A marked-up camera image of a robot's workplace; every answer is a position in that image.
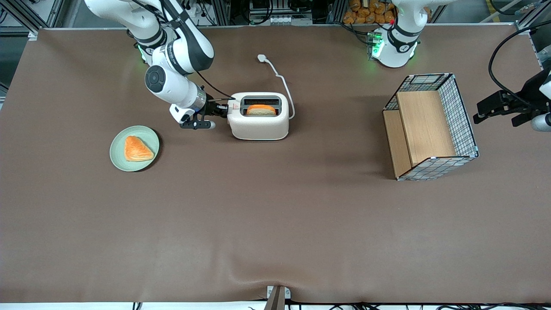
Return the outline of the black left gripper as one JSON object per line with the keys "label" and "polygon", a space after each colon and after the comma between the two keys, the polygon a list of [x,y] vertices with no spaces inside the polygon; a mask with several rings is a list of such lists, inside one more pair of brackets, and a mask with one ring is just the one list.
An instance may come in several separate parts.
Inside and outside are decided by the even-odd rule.
{"label": "black left gripper", "polygon": [[[550,126],[551,82],[550,69],[543,69],[523,85],[516,93],[526,103],[523,110],[512,118],[512,126],[530,122],[531,126]],[[504,90],[498,90],[477,104],[474,124],[478,125],[491,115],[507,115],[517,112],[516,98]]]}

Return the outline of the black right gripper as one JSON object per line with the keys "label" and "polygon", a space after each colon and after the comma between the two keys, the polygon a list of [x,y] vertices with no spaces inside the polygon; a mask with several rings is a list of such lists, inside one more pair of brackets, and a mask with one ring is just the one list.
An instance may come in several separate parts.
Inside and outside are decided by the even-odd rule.
{"label": "black right gripper", "polygon": [[215,101],[206,101],[204,106],[197,112],[199,121],[203,121],[205,116],[219,116],[221,118],[228,117],[228,104],[217,104]]}

